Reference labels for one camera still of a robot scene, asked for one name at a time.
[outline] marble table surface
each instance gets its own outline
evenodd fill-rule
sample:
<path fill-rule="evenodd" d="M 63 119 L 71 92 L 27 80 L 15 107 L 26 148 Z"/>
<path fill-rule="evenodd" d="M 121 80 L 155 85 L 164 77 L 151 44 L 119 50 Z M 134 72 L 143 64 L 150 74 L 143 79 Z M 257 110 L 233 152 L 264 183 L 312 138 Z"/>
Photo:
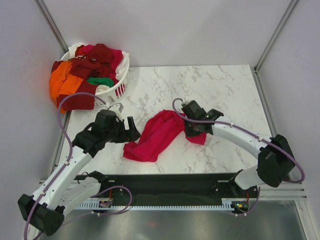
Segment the marble table surface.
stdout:
<path fill-rule="evenodd" d="M 248 65 L 133 67 L 128 72 L 129 86 L 123 117 L 133 116 L 140 133 L 146 122 L 163 109 L 172 110 L 172 101 L 181 97 L 196 100 L 206 111 L 216 109 L 234 123 L 256 133 L 270 130 L 256 85 Z M 74 110 L 67 132 L 71 138 L 94 122 L 101 110 Z M 182 174 L 227 173 L 257 164 L 248 152 L 218 136 L 207 135 L 205 145 L 193 144 L 181 132 L 156 162 L 137 162 L 123 157 L 124 143 L 107 143 L 80 173 L 103 174 Z M 69 153 L 64 141 L 60 161 Z"/>

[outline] metal floor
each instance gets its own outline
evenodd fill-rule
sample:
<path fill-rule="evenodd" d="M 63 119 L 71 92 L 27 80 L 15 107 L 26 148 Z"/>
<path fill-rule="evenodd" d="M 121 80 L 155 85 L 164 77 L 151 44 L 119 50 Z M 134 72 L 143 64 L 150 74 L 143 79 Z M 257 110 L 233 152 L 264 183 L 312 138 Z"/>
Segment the metal floor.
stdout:
<path fill-rule="evenodd" d="M 75 210 L 66 221 L 84 213 Z M 306 240 L 294 202 L 259 202 L 246 217 L 218 211 L 87 215 L 42 240 Z"/>

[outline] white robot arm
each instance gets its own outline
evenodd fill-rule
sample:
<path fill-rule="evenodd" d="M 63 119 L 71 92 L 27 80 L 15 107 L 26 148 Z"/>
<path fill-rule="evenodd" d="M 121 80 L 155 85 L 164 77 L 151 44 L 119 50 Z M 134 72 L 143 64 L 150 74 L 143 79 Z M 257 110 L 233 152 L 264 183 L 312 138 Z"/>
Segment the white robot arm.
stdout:
<path fill-rule="evenodd" d="M 47 236 L 54 234 L 70 211 L 99 192 L 101 183 L 107 178 L 99 172 L 90 173 L 78 186 L 68 191 L 66 189 L 81 169 L 95 157 L 99 150 L 105 147 L 107 142 L 132 142 L 141 136 L 132 117 L 127 118 L 129 129 L 125 129 L 120 114 L 121 108 L 123 106 L 120 104 L 120 110 L 116 108 L 101 110 L 97 114 L 95 122 L 90 123 L 76 135 L 72 142 L 71 161 L 60 163 L 48 180 L 31 196 L 24 194 L 19 199 L 18 205 L 22 217 L 27 220 L 36 200 L 43 195 L 30 221 L 30 224 L 42 233 Z M 236 174 L 232 173 L 231 179 L 232 175 L 229 176 L 227 182 L 235 197 L 239 196 L 243 190 L 261 184 L 278 187 L 297 165 L 281 152 L 284 151 L 289 157 L 293 156 L 287 140 L 281 135 L 271 138 L 259 133 L 253 134 L 233 124 L 230 119 L 217 110 L 212 109 L 206 112 L 194 100 L 182 104 L 182 111 L 186 117 L 178 112 L 177 114 L 184 119 L 185 133 L 188 137 L 202 133 L 216 135 L 238 145 L 258 160 L 256 166 L 240 170 Z M 44 189 L 53 178 L 56 178 L 55 181 L 44 194 Z"/>
<path fill-rule="evenodd" d="M 23 194 L 20 197 L 18 206 L 24 220 L 28 219 L 31 209 L 36 205 L 30 224 L 51 236 L 76 206 L 99 192 L 106 176 L 97 171 L 90 173 L 78 186 L 66 190 L 82 168 L 105 147 L 106 143 L 134 142 L 140 138 L 132 117 L 127 118 L 129 129 L 125 129 L 120 113 L 122 108 L 122 104 L 116 103 L 109 109 L 101 110 L 95 121 L 76 135 L 72 142 L 70 161 L 61 162 L 32 195 Z"/>

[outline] green cloth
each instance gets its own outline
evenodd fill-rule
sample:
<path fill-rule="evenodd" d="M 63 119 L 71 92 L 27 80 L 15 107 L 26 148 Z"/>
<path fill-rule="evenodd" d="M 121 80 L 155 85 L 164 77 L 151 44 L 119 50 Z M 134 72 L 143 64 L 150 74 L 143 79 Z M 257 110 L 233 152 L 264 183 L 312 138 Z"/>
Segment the green cloth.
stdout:
<path fill-rule="evenodd" d="M 87 82 L 92 85 L 106 85 L 110 88 L 114 86 L 114 81 L 109 77 L 89 77 Z"/>

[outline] red cloth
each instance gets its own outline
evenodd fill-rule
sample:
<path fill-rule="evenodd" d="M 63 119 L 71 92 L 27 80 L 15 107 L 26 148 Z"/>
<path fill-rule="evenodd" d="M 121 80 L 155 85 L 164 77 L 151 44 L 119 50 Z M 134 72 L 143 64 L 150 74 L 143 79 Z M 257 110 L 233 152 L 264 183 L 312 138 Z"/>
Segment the red cloth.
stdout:
<path fill-rule="evenodd" d="M 89 44 L 89 45 L 83 46 L 82 51 L 83 51 L 86 55 L 88 55 L 94 47 L 95 47 L 95 46 Z"/>
<path fill-rule="evenodd" d="M 114 58 L 113 58 L 113 61 L 111 62 L 112 73 L 109 75 L 109 78 L 111 78 L 114 82 L 114 85 L 116 85 L 119 82 L 119 80 L 116 79 L 116 69 L 118 65 L 121 63 L 122 59 L 124 59 L 124 56 L 121 50 L 112 49 L 112 48 L 111 50 Z"/>
<path fill-rule="evenodd" d="M 85 45 L 78 46 L 78 47 L 76 48 L 76 50 L 75 50 L 74 55 L 75 55 L 76 57 L 79 57 L 79 56 L 87 56 L 88 54 L 86 54 L 86 53 L 84 52 L 84 47 L 85 47 Z"/>
<path fill-rule="evenodd" d="M 126 159 L 138 162 L 155 162 L 158 155 L 163 152 L 169 144 L 181 132 L 185 131 L 184 121 L 172 110 L 162 110 L 145 125 L 139 143 L 129 142 L 124 145 L 123 156 Z M 186 137 L 194 144 L 204 145 L 206 134 Z"/>
<path fill-rule="evenodd" d="M 76 93 L 90 93 L 95 95 L 96 89 L 98 85 L 92 85 L 88 83 L 87 81 L 82 81 L 81 85 L 77 89 Z M 68 95 L 60 94 L 57 103 L 58 105 L 61 103 L 61 101 Z M 71 111 L 71 110 L 92 110 L 95 107 L 95 98 L 93 96 L 88 95 L 77 95 L 69 98 L 65 103 L 62 105 L 63 109 L 65 111 Z"/>
<path fill-rule="evenodd" d="M 84 79 L 85 81 L 89 77 L 95 77 L 95 71 L 101 68 L 101 64 L 88 57 L 84 59 L 71 58 L 72 68 L 70 73 L 74 76 Z"/>
<path fill-rule="evenodd" d="M 72 68 L 70 73 L 84 80 L 87 80 L 89 77 L 107 78 L 113 73 L 111 67 L 113 60 L 114 54 L 112 49 L 98 43 L 91 49 L 86 58 L 71 59 Z"/>

